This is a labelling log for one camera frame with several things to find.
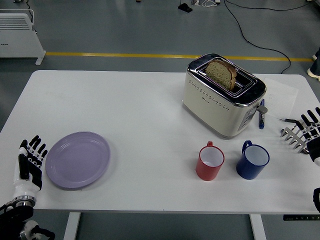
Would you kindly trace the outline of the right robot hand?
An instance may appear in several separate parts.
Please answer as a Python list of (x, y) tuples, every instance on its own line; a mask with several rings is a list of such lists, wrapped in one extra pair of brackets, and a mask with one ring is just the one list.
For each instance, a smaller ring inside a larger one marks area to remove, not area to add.
[(309, 152), (311, 160), (317, 165), (320, 165), (320, 118), (313, 111), (307, 110), (311, 121), (304, 114), (301, 115), (301, 121), (296, 121), (296, 125), (302, 132), (305, 139), (306, 148)]

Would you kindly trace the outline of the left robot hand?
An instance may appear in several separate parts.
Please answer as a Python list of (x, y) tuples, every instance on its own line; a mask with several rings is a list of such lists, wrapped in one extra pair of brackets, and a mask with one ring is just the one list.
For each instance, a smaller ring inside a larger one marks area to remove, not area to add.
[(15, 165), (13, 185), (14, 197), (35, 197), (42, 189), (42, 166), (48, 153), (46, 144), (36, 135), (31, 141), (24, 139), (18, 151)]

